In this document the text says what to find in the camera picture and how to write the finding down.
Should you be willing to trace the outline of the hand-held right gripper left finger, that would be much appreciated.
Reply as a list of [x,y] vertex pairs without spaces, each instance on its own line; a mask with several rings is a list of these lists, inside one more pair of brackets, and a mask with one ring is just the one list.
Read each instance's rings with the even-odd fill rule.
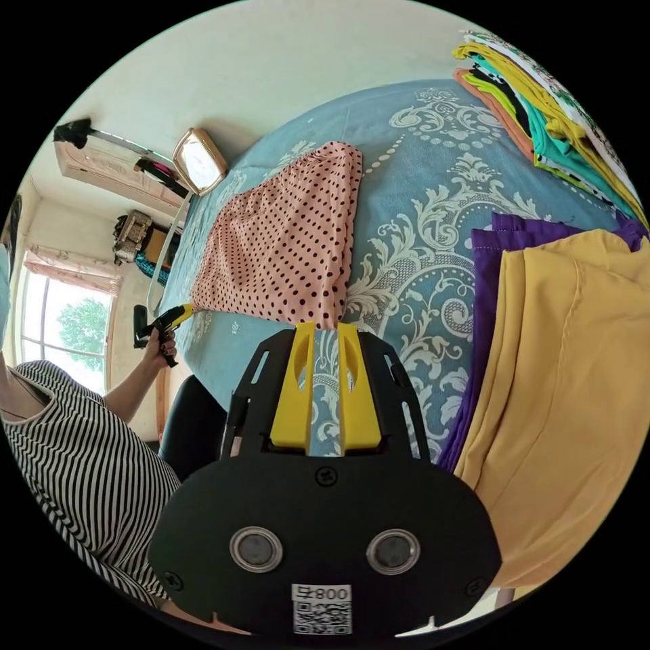
[[274,447],[300,454],[307,454],[311,444],[315,335],[313,322],[295,328],[270,433]]

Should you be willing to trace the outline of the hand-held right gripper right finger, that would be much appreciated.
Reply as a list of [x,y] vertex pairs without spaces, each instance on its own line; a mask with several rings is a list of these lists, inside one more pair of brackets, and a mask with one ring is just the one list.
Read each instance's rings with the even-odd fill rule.
[[339,431],[341,452],[378,448],[381,430],[360,338],[353,324],[339,324]]

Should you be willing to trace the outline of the person's left hand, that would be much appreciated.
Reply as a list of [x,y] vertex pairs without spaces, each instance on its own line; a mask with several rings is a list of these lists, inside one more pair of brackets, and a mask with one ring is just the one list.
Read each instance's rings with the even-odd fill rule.
[[174,367],[176,365],[176,354],[175,332],[161,334],[154,328],[145,348],[144,367],[147,370],[159,371],[169,367],[169,362],[171,362],[171,367]]

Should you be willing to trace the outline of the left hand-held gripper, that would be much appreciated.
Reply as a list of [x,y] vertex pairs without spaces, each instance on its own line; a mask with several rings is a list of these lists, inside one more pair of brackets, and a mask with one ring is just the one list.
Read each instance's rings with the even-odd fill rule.
[[175,333],[170,326],[180,326],[193,315],[194,306],[185,303],[166,310],[151,325],[148,325],[145,329],[146,361],[156,368],[163,368],[165,365],[170,368],[176,367]]

